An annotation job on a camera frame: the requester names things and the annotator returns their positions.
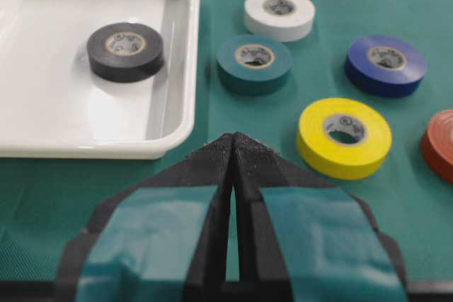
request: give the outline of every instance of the red electrical tape roll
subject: red electrical tape roll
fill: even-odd
[[[439,112],[431,119],[421,149],[434,172],[453,184],[453,110]]]

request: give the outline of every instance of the electrical tape roll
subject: electrical tape roll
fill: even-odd
[[[370,35],[356,40],[348,51],[345,72],[359,89],[381,97],[413,93],[427,71],[423,55],[395,37]]]
[[[302,158],[332,178],[358,180],[372,175],[390,147],[391,130],[385,119],[354,100],[319,100],[299,120],[297,148]]]
[[[283,44],[259,35],[238,35],[225,41],[217,54],[220,81],[242,95],[272,93],[287,82],[292,55]]]
[[[100,28],[86,46],[90,67],[108,81],[131,83],[149,78],[164,65],[160,34],[138,23],[116,23]]]
[[[432,170],[453,184],[453,110],[439,112],[431,119],[420,146]]]
[[[313,28],[316,12],[310,0],[246,0],[244,10],[250,32],[280,42],[306,37]]]

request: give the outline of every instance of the label on tape core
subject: label on tape core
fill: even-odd
[[[237,49],[234,56],[238,64],[249,69],[264,69],[275,61],[274,52],[259,44],[242,45]]]
[[[323,130],[326,136],[342,145],[358,145],[367,137],[366,126],[350,115],[331,115],[324,120]]]
[[[296,9],[296,5],[290,0],[266,0],[263,7],[268,13],[276,16],[286,16]]]
[[[367,56],[374,65],[390,71],[401,70],[408,62],[404,53],[388,46],[373,46]]]
[[[147,41],[134,32],[118,32],[105,41],[105,48],[112,54],[129,57],[138,54],[147,46]]]

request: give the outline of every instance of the green cloth surface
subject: green cloth surface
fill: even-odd
[[[309,187],[270,187],[261,193],[294,302],[407,301],[389,256],[350,195],[339,188]]]
[[[131,194],[91,250],[76,302],[181,301],[216,188],[144,187]]]
[[[410,280],[453,279],[453,186],[430,170],[419,148],[430,118],[453,106],[452,0],[312,1],[313,32],[287,43],[294,56],[288,84],[271,95],[245,97],[223,88],[215,60],[223,41],[247,33],[244,0],[202,0],[195,128],[161,160],[1,159],[0,279],[53,279],[64,244],[97,203],[222,133],[248,134],[307,168],[295,146],[297,120],[308,104],[333,96],[372,106],[389,122],[394,138],[380,171],[342,187],[369,203],[381,229],[397,239]],[[395,35],[425,56],[428,73],[413,95],[378,98],[349,83],[343,62],[350,43],[369,34]],[[237,278],[235,242],[231,228],[230,279]]]

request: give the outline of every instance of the yellow electrical tape roll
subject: yellow electrical tape roll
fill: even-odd
[[[297,148],[302,158],[324,175],[358,180],[375,173],[391,146],[385,119],[365,104],[328,98],[302,113]]]

